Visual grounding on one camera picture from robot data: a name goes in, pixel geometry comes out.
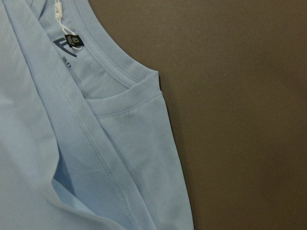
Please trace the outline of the light blue t-shirt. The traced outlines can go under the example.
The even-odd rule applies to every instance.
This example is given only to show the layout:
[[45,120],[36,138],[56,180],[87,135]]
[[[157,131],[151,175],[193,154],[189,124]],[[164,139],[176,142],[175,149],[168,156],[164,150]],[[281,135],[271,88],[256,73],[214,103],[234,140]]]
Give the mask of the light blue t-shirt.
[[86,0],[0,3],[0,227],[194,228],[159,73]]

